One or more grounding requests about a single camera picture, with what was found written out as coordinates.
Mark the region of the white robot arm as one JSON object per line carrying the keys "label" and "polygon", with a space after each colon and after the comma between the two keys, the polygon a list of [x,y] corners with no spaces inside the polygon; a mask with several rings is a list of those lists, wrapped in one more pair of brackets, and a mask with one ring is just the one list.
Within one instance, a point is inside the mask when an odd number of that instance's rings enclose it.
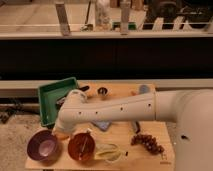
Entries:
{"label": "white robot arm", "polygon": [[92,121],[175,122],[175,171],[213,171],[213,89],[148,92],[94,103],[75,89],[54,129],[70,134],[77,124]]}

